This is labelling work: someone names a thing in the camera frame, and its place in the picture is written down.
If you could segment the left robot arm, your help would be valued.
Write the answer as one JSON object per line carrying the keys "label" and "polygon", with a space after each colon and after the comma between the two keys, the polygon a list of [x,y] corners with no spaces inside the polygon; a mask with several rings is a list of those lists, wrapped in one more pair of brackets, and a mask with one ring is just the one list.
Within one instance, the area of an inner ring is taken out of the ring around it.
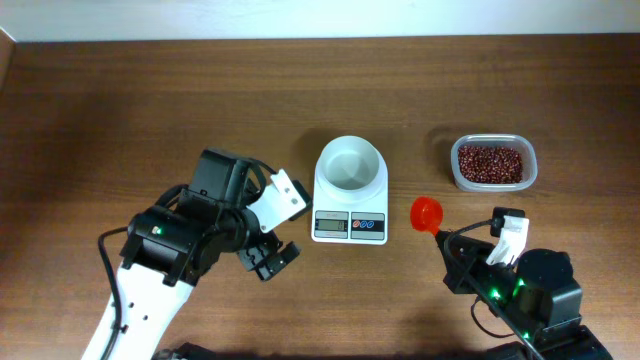
{"label": "left robot arm", "polygon": [[264,162],[207,148],[188,184],[171,187],[122,228],[127,240],[113,267],[98,248],[111,297],[83,356],[149,359],[200,278],[234,254],[266,282],[300,253],[275,229],[312,206],[303,185]]}

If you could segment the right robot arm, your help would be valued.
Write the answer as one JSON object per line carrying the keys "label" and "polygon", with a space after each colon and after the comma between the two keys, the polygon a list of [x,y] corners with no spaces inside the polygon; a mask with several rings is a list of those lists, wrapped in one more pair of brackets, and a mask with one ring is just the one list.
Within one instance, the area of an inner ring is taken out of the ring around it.
{"label": "right robot arm", "polygon": [[582,323],[583,290],[565,252],[533,249],[515,266],[488,265],[494,245],[458,235],[435,236],[443,256],[443,282],[454,294],[473,294],[503,320],[517,338],[481,359],[607,359],[612,355]]}

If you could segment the orange plastic measuring scoop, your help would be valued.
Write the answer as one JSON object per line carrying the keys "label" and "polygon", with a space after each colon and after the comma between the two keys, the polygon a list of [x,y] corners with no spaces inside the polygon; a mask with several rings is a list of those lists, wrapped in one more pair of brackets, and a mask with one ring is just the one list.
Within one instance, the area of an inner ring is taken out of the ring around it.
{"label": "orange plastic measuring scoop", "polygon": [[412,204],[410,221],[416,231],[436,236],[443,221],[443,208],[434,198],[418,197]]}

